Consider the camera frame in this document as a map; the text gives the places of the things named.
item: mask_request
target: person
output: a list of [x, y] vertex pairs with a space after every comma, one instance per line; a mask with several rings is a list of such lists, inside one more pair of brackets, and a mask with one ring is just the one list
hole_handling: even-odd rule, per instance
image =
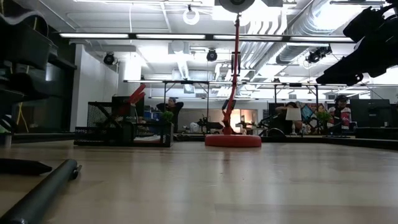
[[334, 127], [334, 132], [341, 132], [342, 130], [349, 130], [349, 123], [351, 122], [351, 109], [347, 107], [348, 97], [345, 95], [338, 95], [335, 98], [335, 106], [329, 108], [328, 112], [331, 119], [328, 121], [328, 128]]
[[164, 103], [159, 103], [158, 105], [156, 105], [157, 109], [159, 109], [161, 112], [164, 112], [164, 109], [166, 108], [166, 111], [170, 111], [173, 113], [172, 123], [174, 124], [174, 133], [178, 131], [178, 114], [183, 106], [184, 103], [177, 103], [174, 97], [170, 97], [166, 105]]
[[[281, 125], [283, 126], [283, 127], [281, 127], [282, 131], [285, 134], [290, 134], [290, 133], [292, 133], [292, 121], [286, 120], [287, 108], [298, 108], [298, 106], [294, 102], [289, 102], [285, 106], [278, 106], [277, 108], [275, 108], [275, 112], [278, 114], [278, 118], [281, 119], [281, 123], [282, 123]], [[301, 130], [301, 128], [303, 126], [303, 122], [302, 121], [294, 121], [294, 126], [296, 129]]]

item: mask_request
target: ceiling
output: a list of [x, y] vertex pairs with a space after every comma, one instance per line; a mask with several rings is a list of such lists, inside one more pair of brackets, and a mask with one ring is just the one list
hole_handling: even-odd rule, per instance
[[[201, 33], [201, 34], [232, 34], [234, 33], [233, 21], [219, 21], [212, 17], [215, 9], [214, 0], [202, 1], [202, 6], [194, 7], [198, 9], [200, 19], [195, 25], [188, 25], [183, 20], [183, 13], [187, 6], [175, 6], [164, 4], [105, 4], [103, 2], [75, 2], [74, 0], [16, 0], [23, 6], [28, 6], [39, 10], [47, 22], [54, 28], [62, 32], [135, 32], [135, 33]], [[310, 0], [296, 0], [296, 5], [284, 9], [286, 14], [286, 24], [289, 27], [295, 24], [292, 19], [302, 11]], [[259, 16], [267, 16], [269, 13], [262, 12]], [[338, 20], [333, 18], [333, 14], [326, 17], [326, 22]], [[267, 18], [269, 21], [278, 21], [278, 17]], [[342, 30], [349, 20], [339, 24], [330, 35], [342, 35]], [[255, 28], [254, 23], [240, 27], [240, 33], [250, 34], [251, 29]], [[143, 75], [152, 75], [154, 73], [171, 73], [172, 70], [178, 70], [177, 62], [168, 54], [170, 41], [151, 41], [151, 40], [92, 40], [87, 46], [100, 45], [135, 45], [146, 61], [146, 66], [142, 67]], [[204, 49], [214, 48], [218, 52], [217, 62], [207, 62], [206, 52], [191, 50], [191, 56], [187, 59], [189, 70], [209, 70], [214, 72], [217, 63], [230, 58], [230, 53], [234, 49], [233, 42], [189, 42], [191, 47], [203, 47]], [[256, 47], [247, 55], [254, 55]], [[307, 54], [303, 52], [294, 62], [283, 66], [280, 72], [283, 72], [284, 79], [291, 82], [307, 82], [308, 78], [314, 80], [325, 69], [333, 65], [337, 59], [348, 55], [353, 50], [353, 45], [341, 45], [332, 47], [334, 55], [328, 55], [316, 65], [308, 68], [304, 62]], [[104, 52], [96, 52], [99, 57]], [[266, 57], [268, 51], [261, 55], [260, 59]], [[127, 58], [129, 52], [120, 52], [118, 57]], [[271, 74], [271, 77], [280, 77], [280, 72]]]

